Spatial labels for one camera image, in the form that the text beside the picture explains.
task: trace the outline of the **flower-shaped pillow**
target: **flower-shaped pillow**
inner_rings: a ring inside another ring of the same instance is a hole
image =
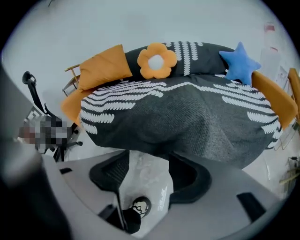
[[[176,63],[176,53],[168,50],[162,43],[150,44],[147,49],[141,50],[137,58],[141,75],[145,79],[168,77]]]

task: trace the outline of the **person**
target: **person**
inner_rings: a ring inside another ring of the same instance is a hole
[[[151,202],[147,197],[141,196],[136,198],[130,208],[122,211],[127,224],[126,232],[133,234],[139,231],[141,219],[147,216],[150,210]],[[123,229],[117,209],[108,217],[107,222],[119,229]]]

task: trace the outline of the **foot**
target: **foot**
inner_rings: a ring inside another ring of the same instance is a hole
[[[148,215],[151,210],[151,202],[147,197],[138,197],[132,203],[132,209],[140,214],[140,217]]]

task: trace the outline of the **black pants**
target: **black pants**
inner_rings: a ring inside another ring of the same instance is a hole
[[[127,223],[127,230],[126,230],[127,233],[133,234],[140,230],[140,226],[141,226],[140,214],[138,214],[136,211],[130,208],[127,210],[123,210],[123,215]],[[108,217],[107,222],[123,230],[117,209],[115,209],[113,213]]]

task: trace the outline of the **white flower center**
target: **white flower center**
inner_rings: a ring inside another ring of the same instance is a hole
[[[164,65],[164,59],[160,55],[154,55],[149,58],[148,65],[152,70],[159,70]]]

